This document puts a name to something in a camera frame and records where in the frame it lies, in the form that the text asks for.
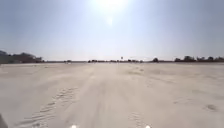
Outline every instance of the tree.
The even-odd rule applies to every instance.
[[[7,54],[0,50],[0,63],[41,63],[43,62],[41,57],[36,57],[29,53],[21,54]]]
[[[159,60],[158,60],[158,58],[154,58],[154,59],[152,60],[152,62],[158,63]]]
[[[208,62],[214,62],[214,58],[210,56],[210,57],[208,57],[207,61]]]
[[[201,58],[197,57],[197,62],[205,62],[205,61],[206,61],[205,57],[201,57]]]
[[[183,61],[184,62],[196,62],[194,57],[191,57],[191,56],[185,56]]]
[[[179,59],[179,58],[176,58],[175,60],[174,60],[174,62],[181,62],[182,60],[181,59]]]
[[[224,62],[224,57],[215,58],[215,62]]]

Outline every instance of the sky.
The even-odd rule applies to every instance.
[[[45,60],[224,56],[223,0],[0,0],[0,50]]]

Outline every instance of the desert ground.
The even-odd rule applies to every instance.
[[[9,128],[224,128],[224,64],[0,66]]]

